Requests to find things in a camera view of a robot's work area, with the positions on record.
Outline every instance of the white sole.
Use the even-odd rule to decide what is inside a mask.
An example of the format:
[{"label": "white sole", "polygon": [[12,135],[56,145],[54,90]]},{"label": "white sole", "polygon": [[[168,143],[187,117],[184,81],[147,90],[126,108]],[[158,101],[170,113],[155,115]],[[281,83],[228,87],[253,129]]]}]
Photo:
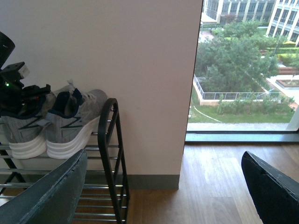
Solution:
[{"label": "white sole", "polygon": [[97,117],[89,121],[78,133],[78,135],[70,142],[66,143],[54,143],[47,140],[47,154],[54,159],[68,159],[74,155],[77,151],[84,148],[90,138],[94,128],[99,123]]},{"label": "white sole", "polygon": [[39,135],[28,142],[9,143],[12,156],[15,159],[30,159],[47,151],[46,132],[43,129]]}]

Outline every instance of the railing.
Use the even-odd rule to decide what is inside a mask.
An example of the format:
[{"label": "railing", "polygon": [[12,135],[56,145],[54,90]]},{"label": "railing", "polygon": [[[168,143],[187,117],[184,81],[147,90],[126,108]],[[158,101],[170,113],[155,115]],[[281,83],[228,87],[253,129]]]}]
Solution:
[{"label": "railing", "polygon": [[247,99],[253,96],[255,97],[255,100],[259,100],[265,95],[273,98],[278,98],[280,96],[280,92],[204,92],[197,77],[194,76],[193,79],[204,100],[220,100],[221,95],[223,96],[223,100],[235,100],[238,98]]}]

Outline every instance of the shrub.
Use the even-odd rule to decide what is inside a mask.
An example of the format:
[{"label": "shrub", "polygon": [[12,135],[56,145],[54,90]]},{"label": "shrub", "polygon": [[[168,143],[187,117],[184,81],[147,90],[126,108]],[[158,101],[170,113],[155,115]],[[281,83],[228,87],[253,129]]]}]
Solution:
[{"label": "shrub", "polygon": [[299,48],[266,48],[268,51],[275,51],[275,54],[295,54],[299,50]]},{"label": "shrub", "polygon": [[212,35],[213,35],[213,36],[218,36],[218,35],[220,35],[222,32],[223,32],[223,31],[222,31],[222,29],[220,29],[220,28],[213,29],[213,30],[212,30]]},{"label": "shrub", "polygon": [[278,58],[283,64],[290,64],[295,56],[296,54],[278,54]]},{"label": "shrub", "polygon": [[293,41],[284,42],[281,46],[282,48],[294,48],[296,47],[296,43]]}]

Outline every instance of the hedge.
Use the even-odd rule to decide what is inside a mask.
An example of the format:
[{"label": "hedge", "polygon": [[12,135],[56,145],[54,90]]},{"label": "hedge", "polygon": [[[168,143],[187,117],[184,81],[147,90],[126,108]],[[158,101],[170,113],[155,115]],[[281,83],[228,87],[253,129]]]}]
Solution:
[{"label": "hedge", "polygon": [[[275,48],[266,48],[268,51],[274,51]],[[299,48],[278,48],[276,49],[276,54],[296,54]]]}]

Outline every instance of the baseboard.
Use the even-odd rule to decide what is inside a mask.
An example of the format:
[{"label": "baseboard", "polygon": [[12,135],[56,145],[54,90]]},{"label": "baseboard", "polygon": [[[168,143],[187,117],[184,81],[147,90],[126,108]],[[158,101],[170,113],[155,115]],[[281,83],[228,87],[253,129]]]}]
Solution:
[{"label": "baseboard", "polygon": [[130,189],[178,189],[179,175],[128,175]]}]

